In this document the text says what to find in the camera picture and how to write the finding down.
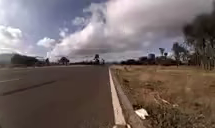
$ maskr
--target white cloud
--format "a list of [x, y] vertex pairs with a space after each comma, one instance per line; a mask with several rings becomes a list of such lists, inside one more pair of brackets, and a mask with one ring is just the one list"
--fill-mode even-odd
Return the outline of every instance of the white cloud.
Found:
[[68, 28], [63, 28], [63, 29], [60, 29], [60, 37], [64, 38], [67, 36], [67, 33], [68, 33], [69, 29]]
[[52, 48], [56, 45], [56, 40], [44, 37], [43, 39], [39, 40], [37, 43], [38, 46], [43, 46], [45, 48]]
[[84, 9], [89, 18], [82, 30], [64, 36], [50, 55], [142, 51], [165, 40], [182, 37], [182, 26], [212, 10], [213, 0], [110, 0]]
[[0, 25], [0, 53], [29, 53], [32, 46], [24, 43], [23, 33], [18, 28]]

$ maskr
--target road marking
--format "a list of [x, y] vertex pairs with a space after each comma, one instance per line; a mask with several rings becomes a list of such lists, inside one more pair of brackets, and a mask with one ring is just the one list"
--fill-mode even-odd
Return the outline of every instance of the road marking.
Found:
[[109, 78], [110, 78], [110, 87], [111, 87], [111, 93], [112, 93], [112, 105], [113, 105], [113, 111], [114, 111], [115, 124], [126, 125], [126, 121], [123, 116], [122, 108], [119, 103], [119, 98], [116, 93], [115, 85], [113, 83], [110, 70], [109, 70]]
[[0, 83], [11, 82], [11, 81], [17, 81], [17, 80], [20, 80], [20, 79], [3, 80], [3, 81], [0, 81]]

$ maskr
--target concrete curb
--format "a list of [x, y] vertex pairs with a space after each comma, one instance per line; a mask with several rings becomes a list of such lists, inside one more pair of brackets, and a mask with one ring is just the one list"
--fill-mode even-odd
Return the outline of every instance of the concrete curb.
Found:
[[111, 68], [109, 68], [109, 70], [110, 70], [110, 73], [112, 74], [112, 79], [117, 91], [117, 95], [120, 99], [121, 106], [123, 108], [124, 116], [127, 119], [127, 122], [132, 126], [132, 128], [145, 128], [142, 120], [134, 112], [132, 104], [130, 103], [129, 99], [123, 92], [121, 85], [119, 84], [118, 80], [115, 77], [115, 74], [112, 73]]

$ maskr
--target dry grass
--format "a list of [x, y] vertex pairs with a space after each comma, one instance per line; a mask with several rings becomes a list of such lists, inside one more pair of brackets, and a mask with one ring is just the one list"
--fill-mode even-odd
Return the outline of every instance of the dry grass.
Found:
[[193, 67], [113, 67], [153, 128], [215, 128], [215, 72]]

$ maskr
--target asphalt road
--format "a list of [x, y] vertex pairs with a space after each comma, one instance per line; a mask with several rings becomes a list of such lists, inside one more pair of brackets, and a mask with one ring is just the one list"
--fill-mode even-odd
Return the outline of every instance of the asphalt road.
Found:
[[0, 70], [2, 128], [112, 128], [108, 67]]

